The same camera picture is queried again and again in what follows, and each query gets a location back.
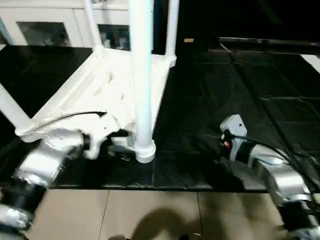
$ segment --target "tile floor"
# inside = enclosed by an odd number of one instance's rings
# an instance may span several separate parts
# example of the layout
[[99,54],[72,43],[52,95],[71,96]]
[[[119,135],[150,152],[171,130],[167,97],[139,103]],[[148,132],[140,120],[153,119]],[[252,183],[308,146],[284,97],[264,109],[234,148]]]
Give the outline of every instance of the tile floor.
[[284,239],[268,194],[50,190],[30,240]]

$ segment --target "silver robot arm segment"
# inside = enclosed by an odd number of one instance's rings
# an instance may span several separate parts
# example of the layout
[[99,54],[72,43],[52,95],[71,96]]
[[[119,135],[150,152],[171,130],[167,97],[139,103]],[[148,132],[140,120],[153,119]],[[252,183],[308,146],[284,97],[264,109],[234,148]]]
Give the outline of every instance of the silver robot arm segment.
[[319,213],[303,177],[289,164],[286,155],[246,140],[247,129],[239,115],[227,117],[220,125],[222,145],[230,161],[253,169],[264,182],[291,236],[320,240]]
[[48,133],[16,169],[10,185],[1,190],[0,229],[17,233],[28,230],[65,160],[77,158],[89,147],[90,137],[80,131],[56,129]]

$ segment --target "black floor mat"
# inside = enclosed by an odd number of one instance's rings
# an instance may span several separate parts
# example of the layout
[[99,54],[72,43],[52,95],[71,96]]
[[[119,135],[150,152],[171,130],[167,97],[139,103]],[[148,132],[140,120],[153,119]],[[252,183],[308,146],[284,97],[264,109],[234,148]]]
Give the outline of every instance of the black floor mat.
[[[83,52],[78,49],[72,54],[75,54],[72,59],[79,61],[61,65],[61,71],[52,70],[53,75],[61,73],[61,79],[66,80],[68,77],[65,76],[71,74],[90,53],[87,49]],[[36,56],[32,60],[37,61],[38,58],[45,65],[45,57]],[[28,73],[41,74],[37,67],[24,69],[28,69]],[[14,89],[29,86],[28,79],[22,76],[21,81],[25,83],[20,85],[15,81]],[[54,91],[50,87],[54,86],[54,80],[47,79],[42,87],[44,102],[44,96],[50,97]],[[179,55],[176,66],[170,70],[154,130],[155,159],[151,163],[140,164],[134,157],[129,160],[127,157],[111,157],[107,148],[102,147],[98,160],[80,158],[67,162],[55,187],[265,191],[263,184],[245,166],[230,164],[219,157],[220,123],[232,114],[241,115],[249,137],[291,150],[320,185],[320,97],[315,87],[317,81],[320,82],[318,72],[299,55]],[[28,106],[29,103],[33,105],[32,100],[24,104]],[[0,151],[0,183],[4,184],[9,179],[27,150],[35,144],[12,142],[11,148],[8,145],[6,150]]]

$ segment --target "white vertical pole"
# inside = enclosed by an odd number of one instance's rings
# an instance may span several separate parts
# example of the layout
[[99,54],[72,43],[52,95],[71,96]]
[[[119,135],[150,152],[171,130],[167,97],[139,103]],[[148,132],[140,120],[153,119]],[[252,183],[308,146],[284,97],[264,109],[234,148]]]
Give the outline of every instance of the white vertical pole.
[[156,145],[151,126],[151,0],[129,0],[130,48],[135,101],[135,157],[149,163]]
[[24,130],[32,127],[32,120],[0,84],[0,111],[16,129]]
[[179,0],[169,0],[168,23],[166,30],[165,55],[176,56],[176,41],[179,16]]
[[91,32],[91,38],[93,40],[93,51],[98,53],[100,57],[100,53],[102,49],[104,49],[104,45],[102,44],[102,40],[100,37],[100,31],[98,25],[96,24],[94,17],[94,9],[91,0],[84,0],[84,10],[87,18],[88,26]]

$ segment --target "black cable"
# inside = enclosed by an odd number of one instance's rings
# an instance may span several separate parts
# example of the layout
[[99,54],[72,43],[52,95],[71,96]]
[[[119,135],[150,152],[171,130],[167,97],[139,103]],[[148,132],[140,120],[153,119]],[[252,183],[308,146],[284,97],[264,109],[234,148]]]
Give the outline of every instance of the black cable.
[[277,154],[279,154],[281,157],[283,157],[285,160],[287,160],[287,162],[288,163],[290,163],[291,164],[291,159],[288,157],[288,156],[286,156],[285,154],[283,154],[280,150],[278,150],[277,148],[275,148],[275,147],[273,147],[273,146],[271,146],[271,145],[269,145],[269,144],[267,144],[267,143],[265,143],[265,142],[263,142],[263,141],[259,141],[259,140],[257,140],[257,139],[254,139],[254,138],[251,138],[251,137],[248,137],[248,136],[238,136],[238,135],[231,135],[231,137],[233,138],[233,139],[243,139],[243,140],[247,140],[247,141],[250,141],[250,142],[252,142],[252,143],[255,143],[255,144],[260,144],[260,145],[262,145],[262,146],[265,146],[265,147],[267,147],[268,149],[271,149],[271,150],[273,150],[273,151],[275,151]]
[[53,123],[61,121],[63,119],[71,118],[71,117],[77,116],[77,115],[85,115],[85,114],[97,114],[99,117],[102,117],[103,115],[107,114],[107,112],[104,112],[104,111],[81,111],[81,112],[74,112],[74,113],[62,115],[62,116],[57,117],[55,119],[40,123],[38,126],[36,126],[35,128],[31,129],[29,132],[32,133],[33,131],[39,130],[41,128],[44,128],[47,125],[53,124]]

